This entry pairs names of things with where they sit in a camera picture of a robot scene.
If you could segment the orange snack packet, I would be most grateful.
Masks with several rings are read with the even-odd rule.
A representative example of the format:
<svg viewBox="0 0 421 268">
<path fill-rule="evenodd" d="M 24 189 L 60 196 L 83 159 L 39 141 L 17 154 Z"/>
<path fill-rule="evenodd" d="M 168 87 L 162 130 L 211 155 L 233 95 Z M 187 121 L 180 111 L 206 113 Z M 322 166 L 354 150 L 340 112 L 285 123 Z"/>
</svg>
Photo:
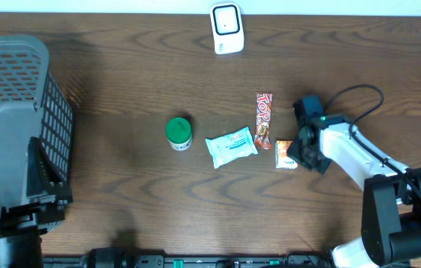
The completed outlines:
<svg viewBox="0 0 421 268">
<path fill-rule="evenodd" d="M 276 169 L 293 170 L 298 167 L 295 160 L 288 156 L 288 149 L 293 141 L 277 140 L 275 143 Z"/>
</svg>

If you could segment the red Top chocolate bar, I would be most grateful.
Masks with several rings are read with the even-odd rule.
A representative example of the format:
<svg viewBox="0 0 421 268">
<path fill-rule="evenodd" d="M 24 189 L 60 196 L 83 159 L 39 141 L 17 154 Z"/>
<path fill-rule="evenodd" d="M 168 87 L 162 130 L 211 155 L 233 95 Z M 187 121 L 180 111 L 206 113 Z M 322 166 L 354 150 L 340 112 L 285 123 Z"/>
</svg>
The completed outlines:
<svg viewBox="0 0 421 268">
<path fill-rule="evenodd" d="M 256 146 L 269 150 L 271 142 L 269 138 L 270 120 L 273 106 L 272 93 L 256 93 L 256 132 L 253 142 Z"/>
</svg>

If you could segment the teal wet wipes pack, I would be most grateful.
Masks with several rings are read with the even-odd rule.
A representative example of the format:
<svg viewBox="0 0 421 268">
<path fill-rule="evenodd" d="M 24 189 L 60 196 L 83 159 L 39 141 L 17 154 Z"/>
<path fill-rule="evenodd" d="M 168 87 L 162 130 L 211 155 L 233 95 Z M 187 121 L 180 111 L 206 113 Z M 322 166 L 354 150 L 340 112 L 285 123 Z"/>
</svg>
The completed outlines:
<svg viewBox="0 0 421 268">
<path fill-rule="evenodd" d="M 217 138 L 207 138 L 206 146 L 212 157 L 214 169 L 236 159 L 258 154 L 249 127 Z"/>
</svg>

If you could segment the green lid white jar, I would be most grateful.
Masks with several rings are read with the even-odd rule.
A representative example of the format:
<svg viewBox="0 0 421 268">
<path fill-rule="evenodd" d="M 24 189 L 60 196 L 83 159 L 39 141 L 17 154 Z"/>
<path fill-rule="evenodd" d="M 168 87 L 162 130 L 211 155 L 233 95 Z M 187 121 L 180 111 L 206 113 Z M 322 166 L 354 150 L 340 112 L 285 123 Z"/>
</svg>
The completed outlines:
<svg viewBox="0 0 421 268">
<path fill-rule="evenodd" d="M 191 124 L 181 117 L 172 118 L 167 123 L 165 135 L 171 148 L 177 151 L 189 149 L 193 141 Z"/>
</svg>

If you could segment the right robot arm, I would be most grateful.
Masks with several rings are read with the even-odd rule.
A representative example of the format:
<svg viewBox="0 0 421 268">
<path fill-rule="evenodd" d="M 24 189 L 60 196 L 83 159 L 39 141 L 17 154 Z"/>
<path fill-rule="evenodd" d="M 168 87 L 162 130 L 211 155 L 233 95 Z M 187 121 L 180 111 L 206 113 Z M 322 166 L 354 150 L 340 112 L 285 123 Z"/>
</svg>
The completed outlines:
<svg viewBox="0 0 421 268">
<path fill-rule="evenodd" d="M 298 165 L 325 173 L 338 164 L 363 191 L 361 236 L 335 247 L 335 267 L 397 267 L 421 258 L 421 167 L 383 153 L 317 96 L 294 103 L 299 132 L 287 150 Z"/>
</svg>

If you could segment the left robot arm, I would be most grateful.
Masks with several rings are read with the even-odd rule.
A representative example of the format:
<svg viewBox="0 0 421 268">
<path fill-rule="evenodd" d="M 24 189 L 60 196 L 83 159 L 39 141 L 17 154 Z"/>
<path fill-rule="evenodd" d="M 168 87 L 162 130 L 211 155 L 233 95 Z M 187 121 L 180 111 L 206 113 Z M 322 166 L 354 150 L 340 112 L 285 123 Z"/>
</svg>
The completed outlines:
<svg viewBox="0 0 421 268">
<path fill-rule="evenodd" d="M 31 203 L 5 208 L 0 204 L 0 267 L 44 267 L 41 236 L 65 220 L 72 190 L 60 177 L 38 138 L 28 143 L 25 192 Z"/>
</svg>

